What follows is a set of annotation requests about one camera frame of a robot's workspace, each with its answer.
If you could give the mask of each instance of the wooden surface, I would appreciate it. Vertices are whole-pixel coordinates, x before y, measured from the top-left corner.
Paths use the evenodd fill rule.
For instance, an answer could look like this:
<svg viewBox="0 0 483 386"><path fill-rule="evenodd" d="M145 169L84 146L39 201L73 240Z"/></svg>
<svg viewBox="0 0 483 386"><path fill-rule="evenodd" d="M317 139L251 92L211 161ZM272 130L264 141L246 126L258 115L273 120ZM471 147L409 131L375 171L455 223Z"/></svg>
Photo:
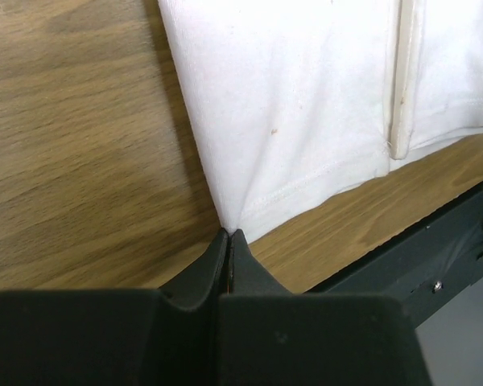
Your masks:
<svg viewBox="0 0 483 386"><path fill-rule="evenodd" d="M251 247L305 290L483 179L483 136ZM219 227L155 0L0 0L0 288L155 286Z"/></svg>

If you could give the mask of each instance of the seam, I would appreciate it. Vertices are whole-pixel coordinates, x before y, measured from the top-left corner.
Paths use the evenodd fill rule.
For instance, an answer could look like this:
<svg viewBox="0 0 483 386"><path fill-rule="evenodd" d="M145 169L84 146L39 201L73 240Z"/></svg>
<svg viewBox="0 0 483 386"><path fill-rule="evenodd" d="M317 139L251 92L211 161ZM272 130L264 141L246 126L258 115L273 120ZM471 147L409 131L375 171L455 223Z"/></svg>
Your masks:
<svg viewBox="0 0 483 386"><path fill-rule="evenodd" d="M448 111L451 109L456 109L456 108L461 108L465 107L466 105L472 106L475 109L483 109L483 98L477 98L476 100L462 100L462 101L456 101L454 103L451 103L451 105L446 106L446 105L440 105L439 107L435 107L433 109L425 109L425 110L419 110L417 112L418 119L426 119L430 115L437 114L437 113L442 113L444 111Z"/></svg>
<svg viewBox="0 0 483 386"><path fill-rule="evenodd" d="M369 156L372 158L376 158L378 155L383 155L384 152L382 150L375 150L374 152L370 153ZM347 154L348 156L361 156L361 152L351 152ZM288 183L284 187L281 187L277 191L270 193L264 197L256 199L247 209L242 211L242 218L247 217L249 214L257 211L262 205L276 201L277 198L284 199L291 195L292 193L296 192L297 188L304 187L307 185L312 179L316 179L326 173L326 170L332 169L335 166L339 166L340 164L349 165L351 162L330 162L327 165L322 166L320 169L315 170L314 172L302 177L301 179L295 180L292 183Z"/></svg>
<svg viewBox="0 0 483 386"><path fill-rule="evenodd" d="M410 148L410 150L418 150L418 149L421 149L425 146L430 146L430 145L435 145L436 143L438 142L442 142L442 141L450 141L452 139L456 139L456 138L466 138L466 137L469 137L471 135L475 135L475 134L465 134L465 135L458 135L458 136L455 136L455 137L451 137L449 134L455 132L455 131L458 131L458 130L463 130L463 129L469 129L469 130L483 130L483 126L459 126L459 127L456 127L454 129L451 129L450 131L447 131L445 133L442 133L440 135L437 135L436 137L433 137L431 139L427 139L427 140L424 140L420 143L418 143L417 145L413 146Z"/></svg>

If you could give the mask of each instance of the stitching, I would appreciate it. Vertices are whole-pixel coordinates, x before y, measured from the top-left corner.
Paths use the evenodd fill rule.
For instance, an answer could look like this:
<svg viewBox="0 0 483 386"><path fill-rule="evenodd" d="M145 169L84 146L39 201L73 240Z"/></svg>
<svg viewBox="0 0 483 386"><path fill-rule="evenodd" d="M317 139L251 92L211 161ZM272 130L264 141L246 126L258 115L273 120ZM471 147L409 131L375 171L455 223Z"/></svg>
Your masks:
<svg viewBox="0 0 483 386"><path fill-rule="evenodd" d="M371 157L377 157L379 154L383 154L382 150L376 150L373 153L371 153ZM356 156L356 155L361 155L361 152L354 151L351 153L347 154L348 156ZM335 166L338 166L340 164L349 164L349 162L331 162L327 165L323 165L320 169L317 169L313 171L312 173L302 177L301 179L295 180L292 183L288 183L284 187L278 189L277 191L270 193L269 195L266 195L264 197L261 197L259 199L256 199L250 206L248 206L247 209L243 211L242 218L245 218L247 215L250 213L256 211L261 207L263 204L268 203L270 201L275 201L279 196L280 199L284 199L294 193L297 188L303 187L307 185L312 179L320 177L326 170L332 169Z"/></svg>
<svg viewBox="0 0 483 386"><path fill-rule="evenodd" d="M444 138L446 136L448 136L448 134L454 132L454 131L457 131L457 130L461 130L461 129L475 129L475 130L479 130L479 129L483 129L483 126L458 126L458 127L455 127L454 129L451 129L445 133L441 133L435 137L432 137L432 138L429 138L429 139L425 139L423 141L421 141L420 143L414 145L411 147L411 150L417 150L421 147L424 147L424 146L429 146L429 145L434 145L436 144L437 142L441 142L443 141L444 139L447 139L447 140L451 140L451 139L454 139L454 138L465 138L469 135L472 135L472 134L467 134L467 135L463 135L463 136L457 136L457 137L449 137L449 138Z"/></svg>
<svg viewBox="0 0 483 386"><path fill-rule="evenodd" d="M465 105L475 106L474 107L475 109L479 109L478 106L482 106L481 108L483 109L483 98L470 98L470 99L457 100L452 102L451 105L449 106L440 105L432 109L419 110L417 112L417 115L419 116L420 119L424 119L427 115L441 113L443 111L463 107Z"/></svg>

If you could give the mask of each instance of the gray floor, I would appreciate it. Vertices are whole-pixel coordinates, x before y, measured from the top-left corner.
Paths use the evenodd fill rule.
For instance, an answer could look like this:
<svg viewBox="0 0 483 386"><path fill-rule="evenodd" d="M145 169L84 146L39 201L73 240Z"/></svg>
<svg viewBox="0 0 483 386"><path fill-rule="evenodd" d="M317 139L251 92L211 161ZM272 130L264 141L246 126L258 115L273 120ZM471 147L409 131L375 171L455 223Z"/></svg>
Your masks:
<svg viewBox="0 0 483 386"><path fill-rule="evenodd" d="M483 278L417 328L435 386L483 386Z"/></svg>

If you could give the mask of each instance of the white garment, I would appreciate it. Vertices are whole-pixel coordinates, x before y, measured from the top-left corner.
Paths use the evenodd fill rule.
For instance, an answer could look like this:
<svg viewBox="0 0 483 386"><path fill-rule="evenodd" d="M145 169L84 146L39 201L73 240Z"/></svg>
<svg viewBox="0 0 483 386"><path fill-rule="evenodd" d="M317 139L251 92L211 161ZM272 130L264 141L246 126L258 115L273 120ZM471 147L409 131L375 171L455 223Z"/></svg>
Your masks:
<svg viewBox="0 0 483 386"><path fill-rule="evenodd" d="M399 0L159 0L225 228L255 240L451 138L483 131L460 129L482 126L483 116L473 120L457 104L467 98L466 109L482 111L469 98L483 95L475 81L483 33L466 34L476 33L483 0L427 3L405 0L400 12ZM472 8L475 18L455 27L442 8L451 9L446 18ZM399 20L411 28L398 34ZM465 44L452 41L460 27ZM399 40L411 46L398 50ZM411 97L394 108L405 89ZM390 136L391 126L404 133ZM389 140L397 158L415 151L391 161Z"/></svg>

